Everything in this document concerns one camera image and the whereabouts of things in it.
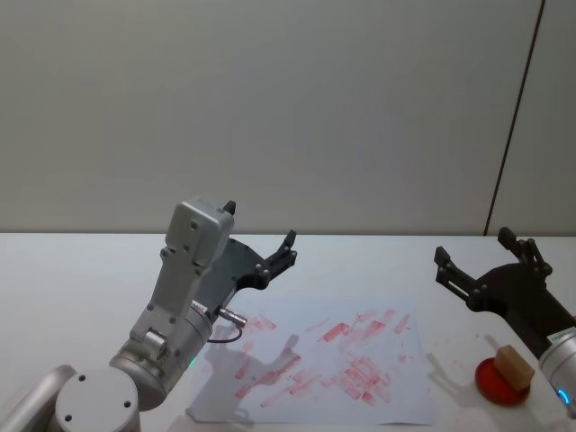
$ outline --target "white wall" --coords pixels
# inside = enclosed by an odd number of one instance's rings
[[[490,232],[576,234],[576,2],[546,2]]]
[[[0,230],[479,234],[537,8],[3,0]]]

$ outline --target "sheet of paper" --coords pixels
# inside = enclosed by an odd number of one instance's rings
[[[195,359],[196,421],[434,423],[416,320],[402,301],[239,296],[244,337]],[[213,338],[229,338],[217,325]]]

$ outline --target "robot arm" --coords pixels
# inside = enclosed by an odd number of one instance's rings
[[[209,342],[218,317],[246,287],[264,290],[294,265],[294,231],[269,258],[229,238],[236,204],[181,202],[160,251],[152,297],[110,367],[79,374],[61,366],[40,380],[0,423],[0,432],[138,432],[140,412],[160,405]]]
[[[518,259],[473,279],[436,249],[436,281],[465,301],[471,311],[500,315],[539,359],[539,367],[573,417],[576,412],[576,320],[546,290],[552,268],[533,239],[517,240],[502,228],[499,243]]]

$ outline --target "small wood cube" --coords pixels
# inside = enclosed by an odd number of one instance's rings
[[[517,392],[526,389],[534,376],[532,366],[510,345],[498,349],[494,367]]]

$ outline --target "table surface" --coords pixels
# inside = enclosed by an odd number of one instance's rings
[[[281,236],[237,236],[263,256]],[[549,290],[576,311],[576,238],[538,238],[553,267]],[[416,311],[424,352],[435,360],[429,385],[438,406],[433,427],[356,427],[355,430],[540,431],[576,430],[562,404],[537,372],[526,403],[505,409],[487,402],[473,383],[476,365],[511,344],[534,368],[537,361],[496,315],[472,313],[435,282],[436,246],[474,277],[514,261],[495,238],[299,236],[296,266],[261,295],[374,296],[409,299]],[[51,368],[77,370],[107,365],[124,343],[152,293],[160,268],[161,235],[0,234],[0,404],[24,383]],[[250,295],[249,292],[239,295]],[[142,414],[145,432],[348,431],[349,427],[262,424],[194,424],[191,404],[194,369],[184,374],[165,403]]]

